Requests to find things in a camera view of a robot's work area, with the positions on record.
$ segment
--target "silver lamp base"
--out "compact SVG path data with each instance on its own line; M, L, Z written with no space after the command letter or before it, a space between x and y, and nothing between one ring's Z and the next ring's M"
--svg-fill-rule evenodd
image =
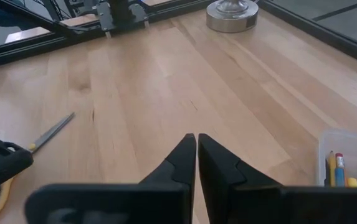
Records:
M249 0L218 0L207 7L206 25L219 32L242 32L256 25L258 11Z

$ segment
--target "pencil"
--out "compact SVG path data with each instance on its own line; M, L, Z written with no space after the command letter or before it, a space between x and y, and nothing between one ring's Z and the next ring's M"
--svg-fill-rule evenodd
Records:
M330 186L336 186L335 182L335 169L336 169L336 157L333 151L329 153L329 168L330 168Z

